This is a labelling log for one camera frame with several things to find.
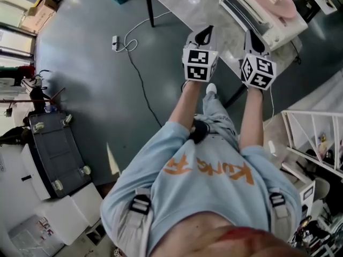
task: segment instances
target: shoe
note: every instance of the shoe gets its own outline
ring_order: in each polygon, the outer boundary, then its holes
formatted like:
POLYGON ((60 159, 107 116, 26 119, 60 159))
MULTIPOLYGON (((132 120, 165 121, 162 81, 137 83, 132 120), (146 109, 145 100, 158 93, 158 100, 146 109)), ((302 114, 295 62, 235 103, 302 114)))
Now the shoe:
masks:
POLYGON ((209 92, 214 92, 217 93, 217 87, 215 86, 214 83, 209 83, 209 85, 206 88, 206 94, 209 92))

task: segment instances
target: gray floor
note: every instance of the gray floor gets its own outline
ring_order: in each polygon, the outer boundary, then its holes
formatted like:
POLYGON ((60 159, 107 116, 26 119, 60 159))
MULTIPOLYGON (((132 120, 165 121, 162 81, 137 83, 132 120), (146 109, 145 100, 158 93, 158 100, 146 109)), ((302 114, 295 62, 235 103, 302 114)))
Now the gray floor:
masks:
MULTIPOLYGON (((167 11, 156 0, 153 8, 155 16, 167 11)), ((123 5, 112 0, 64 0, 39 36, 37 68, 53 71, 45 76, 49 93, 66 87, 60 103, 74 115, 72 131, 85 163, 92 167, 96 185, 113 180, 107 144, 123 170, 159 129, 127 53, 111 50, 113 35, 123 41, 124 35, 146 18, 145 0, 129 0, 123 5)), ((156 28, 151 28, 146 22, 129 39, 139 42, 132 59, 143 77, 151 107, 165 122, 181 94, 182 48, 190 30, 173 14, 161 17, 155 24, 156 28)), ((301 35, 302 65, 293 64, 273 85, 277 112, 307 95, 342 67, 342 39, 341 13, 329 17, 319 14, 312 21, 310 29, 301 35)), ((241 84, 223 62, 212 81, 223 101, 241 84)), ((228 109, 238 129, 244 101, 242 96, 228 109)), ((271 115, 269 95, 265 95, 264 115, 271 115)))

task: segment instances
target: black cable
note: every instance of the black cable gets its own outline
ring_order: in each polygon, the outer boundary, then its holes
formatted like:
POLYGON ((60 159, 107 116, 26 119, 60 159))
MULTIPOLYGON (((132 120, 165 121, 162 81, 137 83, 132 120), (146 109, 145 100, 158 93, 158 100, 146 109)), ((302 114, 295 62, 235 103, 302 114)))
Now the black cable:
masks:
POLYGON ((149 103, 148 98, 146 97, 145 88, 144 88, 144 82, 143 82, 143 79, 141 78, 140 72, 139 72, 139 70, 137 69, 137 67, 135 66, 135 64, 133 63, 132 58, 131 58, 131 54, 130 54, 130 52, 128 51, 128 49, 126 49, 126 51, 128 52, 129 59, 130 59, 130 62, 131 62, 131 64, 132 64, 132 66, 136 69, 136 71, 137 71, 137 73, 138 73, 138 76, 139 76, 139 78, 140 78, 141 87, 142 87, 142 89, 143 89, 143 94, 144 94, 144 98, 145 98, 146 104, 148 105, 148 108, 149 108, 149 110, 151 111, 152 115, 155 117, 156 122, 159 124, 160 127, 162 127, 162 125, 161 125, 160 121, 158 120, 156 114, 154 113, 154 111, 153 111, 153 110, 151 109, 151 107, 150 107, 150 103, 149 103))
POLYGON ((301 65, 301 58, 300 58, 300 56, 299 56, 299 52, 298 52, 298 50, 296 49, 296 47, 295 47, 295 45, 294 45, 294 43, 293 43, 293 41, 291 41, 290 42, 292 45, 293 45, 293 48, 295 49, 295 51, 296 51, 296 57, 294 58, 294 63, 298 63, 298 65, 301 65))

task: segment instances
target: black strap buckle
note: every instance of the black strap buckle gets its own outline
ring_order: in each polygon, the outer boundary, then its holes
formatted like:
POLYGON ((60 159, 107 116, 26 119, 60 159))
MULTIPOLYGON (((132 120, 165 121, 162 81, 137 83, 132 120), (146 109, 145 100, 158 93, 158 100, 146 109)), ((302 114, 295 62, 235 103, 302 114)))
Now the black strap buckle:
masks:
POLYGON ((286 204, 285 197, 279 192, 273 192, 272 194, 270 194, 269 199, 272 203, 273 208, 286 204))
POLYGON ((148 215, 151 206, 150 198, 144 194, 136 195, 130 204, 130 210, 148 215))

